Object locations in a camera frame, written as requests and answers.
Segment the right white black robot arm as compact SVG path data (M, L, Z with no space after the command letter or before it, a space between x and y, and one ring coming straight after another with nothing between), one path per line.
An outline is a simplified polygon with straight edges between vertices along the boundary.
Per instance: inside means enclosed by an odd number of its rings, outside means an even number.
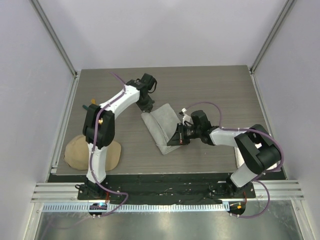
M260 124L235 129L210 123L178 123L167 145L188 145L191 139L200 139L210 146L222 145L239 150L244 163L227 177L221 196L238 197L252 180L257 180L275 164L278 165L275 170L279 170L284 162L279 143Z

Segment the grey cloth napkin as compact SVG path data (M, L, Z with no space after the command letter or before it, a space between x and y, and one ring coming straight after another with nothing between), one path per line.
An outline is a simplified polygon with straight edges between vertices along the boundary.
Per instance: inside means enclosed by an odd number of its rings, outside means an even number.
M181 122L169 103L150 113L143 112L141 118L162 155L179 148L179 146L167 146L167 143L175 134L177 124Z

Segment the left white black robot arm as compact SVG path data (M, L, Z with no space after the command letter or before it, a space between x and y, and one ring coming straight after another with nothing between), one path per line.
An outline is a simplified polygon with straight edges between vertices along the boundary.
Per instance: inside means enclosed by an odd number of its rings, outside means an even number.
M145 73L141 79L124 83L122 90L111 99L88 107L82 134L89 150L89 167L84 184L76 186L79 199L100 200L106 195L106 156L115 137L115 121L132 104L137 104L143 113L151 112L155 101L149 94L156 88L157 80Z

